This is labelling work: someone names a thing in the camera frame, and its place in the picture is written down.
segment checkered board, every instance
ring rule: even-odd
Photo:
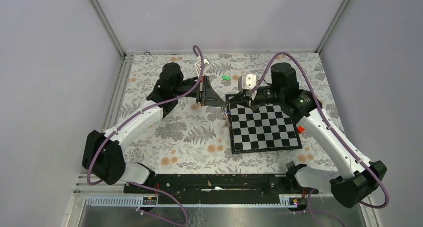
[[[301,149],[295,123],[280,106],[259,106],[258,111],[229,104],[232,153]]]

